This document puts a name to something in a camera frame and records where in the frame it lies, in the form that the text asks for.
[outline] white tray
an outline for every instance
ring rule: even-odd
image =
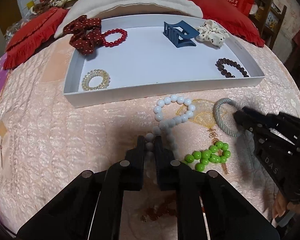
[[[125,42],[117,47],[100,47],[92,55],[74,51],[69,63],[63,94],[75,107],[166,95],[172,93],[256,86],[264,78],[252,56],[230,34],[221,48],[192,39],[196,47],[176,48],[163,35],[163,22],[175,24],[184,20],[196,27],[205,20],[165,14],[130,15],[102,20],[102,32],[122,28],[128,32]],[[117,34],[107,37],[115,40]],[[225,65],[236,78],[222,76],[215,66],[219,58],[228,58],[242,65],[249,78],[234,67]],[[82,79],[94,69],[103,69],[110,76],[106,89],[84,91]],[[100,77],[90,86],[97,86]]]

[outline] brown beads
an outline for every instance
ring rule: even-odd
[[[223,64],[233,66],[242,73],[243,77],[249,77],[247,75],[248,74],[247,71],[245,71],[244,68],[241,67],[240,64],[238,64],[237,62],[229,60],[227,58],[220,58],[220,59],[218,59],[218,61],[215,65],[218,67],[218,70],[221,72],[221,74],[223,76],[226,76],[226,78],[235,78],[235,76],[233,76],[230,72],[228,72],[225,69],[225,66]]]

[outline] wooden chair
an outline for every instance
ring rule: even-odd
[[[271,50],[274,46],[275,39],[277,38],[278,33],[280,31],[280,28],[281,28],[281,25],[283,22],[283,18],[285,16],[286,10],[287,10],[287,7],[284,6],[282,13],[279,14],[276,10],[274,10],[271,7],[272,2],[273,2],[273,0],[259,0],[259,3],[263,4],[263,8],[264,8],[261,18],[259,20],[257,20],[254,16],[249,15],[249,18],[252,20],[252,22],[255,24],[255,26],[259,30],[260,37],[261,38],[265,37],[265,40],[270,38],[269,48]],[[278,18],[278,23],[275,26],[274,30],[272,30],[266,26],[266,20],[267,20],[269,12],[272,12]]]

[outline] red ruffled pillow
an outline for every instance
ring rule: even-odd
[[[7,45],[3,69],[15,68],[26,62],[40,45],[56,32],[68,10],[53,7],[25,24]]]
[[[221,24],[231,34],[263,47],[265,41],[260,38],[258,29],[252,21],[227,0],[189,0],[199,6],[204,19]]]

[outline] green bead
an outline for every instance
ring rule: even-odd
[[[202,163],[203,165],[208,165],[209,164],[209,160],[208,159],[201,159],[200,163]]]
[[[196,160],[200,160],[201,159],[201,152],[199,151],[194,151],[192,153],[192,156],[196,159]]]
[[[216,153],[216,152],[218,151],[218,147],[215,146],[215,145],[211,145],[211,146],[209,147],[209,150],[210,150],[212,153]]]
[[[215,158],[215,163],[220,163],[220,161],[221,161],[221,158],[219,155],[217,155],[217,157]]]
[[[197,163],[194,168],[196,171],[204,171],[205,166],[202,163]]]
[[[229,148],[229,145],[227,143],[224,143],[221,149],[223,151],[226,151],[228,148]]]
[[[211,154],[211,157],[210,157],[209,161],[212,162],[212,163],[217,163],[218,157],[219,156],[216,155],[216,154]]]
[[[226,163],[227,162],[227,157],[226,156],[220,156],[220,163]]]
[[[191,154],[187,154],[187,155],[185,156],[185,161],[186,161],[187,163],[193,163],[194,157],[193,157]]]
[[[217,146],[218,149],[221,149],[223,147],[223,142],[222,141],[217,141],[214,145]]]
[[[231,156],[231,152],[230,151],[223,151],[223,156],[229,158]]]
[[[212,154],[212,151],[210,151],[210,150],[204,150],[204,151],[201,152],[201,157],[203,159],[207,159],[208,160],[211,157],[211,154]]]

